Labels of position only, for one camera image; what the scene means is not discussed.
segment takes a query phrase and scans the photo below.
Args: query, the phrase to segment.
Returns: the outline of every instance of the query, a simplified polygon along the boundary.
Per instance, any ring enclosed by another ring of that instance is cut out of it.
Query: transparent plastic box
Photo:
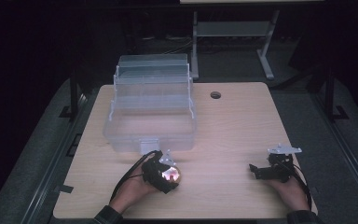
[[[103,135],[116,151],[190,150],[192,85],[186,54],[121,56]]]

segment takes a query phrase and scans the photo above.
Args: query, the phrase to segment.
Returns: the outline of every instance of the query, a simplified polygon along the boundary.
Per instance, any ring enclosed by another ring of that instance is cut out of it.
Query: hand
[[[265,182],[278,191],[283,202],[293,211],[310,210],[307,196],[294,177],[291,176],[285,183],[279,180],[266,180]]]
[[[153,192],[158,192],[155,187],[144,182],[141,167],[142,164],[140,164],[131,174],[131,176],[138,176],[126,180],[118,190],[116,197],[109,203],[109,205],[120,214],[123,214],[130,206],[140,202],[144,196]]]

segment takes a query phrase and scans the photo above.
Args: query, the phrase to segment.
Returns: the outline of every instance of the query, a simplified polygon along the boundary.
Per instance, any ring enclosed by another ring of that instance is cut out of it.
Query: tabletop
[[[289,212],[279,195],[256,180],[249,163],[268,167],[267,149],[290,142],[264,83],[194,83],[198,130],[194,147],[172,151],[182,173],[176,189],[148,195],[125,218],[280,218]],[[211,92],[221,93],[213,99]],[[56,218],[91,218],[104,205],[118,180],[141,157],[116,152],[103,137],[114,96],[102,86],[54,208]]]

